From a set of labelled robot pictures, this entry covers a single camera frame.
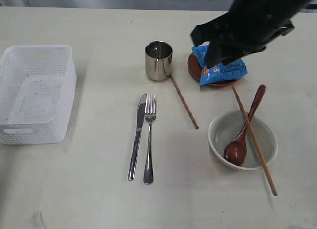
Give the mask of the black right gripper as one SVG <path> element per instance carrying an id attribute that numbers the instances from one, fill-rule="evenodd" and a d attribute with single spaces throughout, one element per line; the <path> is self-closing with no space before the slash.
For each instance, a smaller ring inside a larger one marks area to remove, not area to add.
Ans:
<path id="1" fill-rule="evenodd" d="M 261 52 L 267 43 L 286 35 L 294 26 L 292 0 L 234 0 L 230 10 L 190 34 L 194 46 L 210 42 L 205 65 L 227 65 L 249 53 Z"/>

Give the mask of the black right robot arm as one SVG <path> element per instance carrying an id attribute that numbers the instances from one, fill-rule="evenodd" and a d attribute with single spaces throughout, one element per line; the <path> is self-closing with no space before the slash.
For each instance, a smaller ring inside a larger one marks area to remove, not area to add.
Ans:
<path id="1" fill-rule="evenodd" d="M 209 42 L 204 63 L 211 68 L 262 52 L 294 29 L 291 18 L 312 0 L 234 0 L 225 14 L 191 32 L 194 46 Z"/>

